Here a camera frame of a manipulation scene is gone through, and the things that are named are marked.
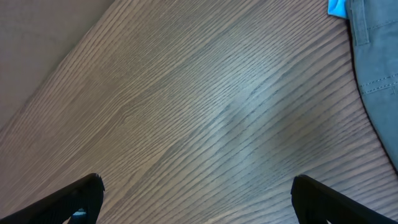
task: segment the denim fabric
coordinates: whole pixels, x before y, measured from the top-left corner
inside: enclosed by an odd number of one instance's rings
[[[398,0],[347,0],[359,90],[398,168]]]

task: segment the stitching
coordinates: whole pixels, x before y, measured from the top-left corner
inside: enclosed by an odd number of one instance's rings
[[[370,30],[370,29],[375,29],[375,28],[379,28],[379,27],[382,27],[382,26],[391,24],[391,23],[393,23],[393,22],[398,22],[398,19],[393,19],[393,20],[387,21],[387,22],[382,23],[382,24],[379,24],[379,25],[375,25],[375,26],[372,26],[372,27],[368,27],[368,30]]]
[[[380,86],[380,87],[374,88],[373,90],[362,92],[362,94],[367,94],[367,93],[370,93],[370,92],[373,92],[373,91],[376,91],[376,90],[380,90],[381,88],[389,87],[389,86],[395,85],[397,83],[398,82],[394,82],[394,83],[391,83],[391,84],[388,84],[388,85]]]
[[[373,81],[373,82],[369,82],[369,83],[367,83],[367,84],[360,85],[359,87],[364,87],[364,86],[370,85],[370,84],[375,83],[375,82],[379,82],[379,81],[383,81],[383,80],[388,79],[388,78],[395,77],[395,76],[397,76],[397,75],[398,75],[398,73],[396,73],[395,75],[391,75],[391,76],[389,76],[389,77],[384,77],[384,78],[381,78],[381,79],[379,79],[379,80],[375,80],[375,81]]]

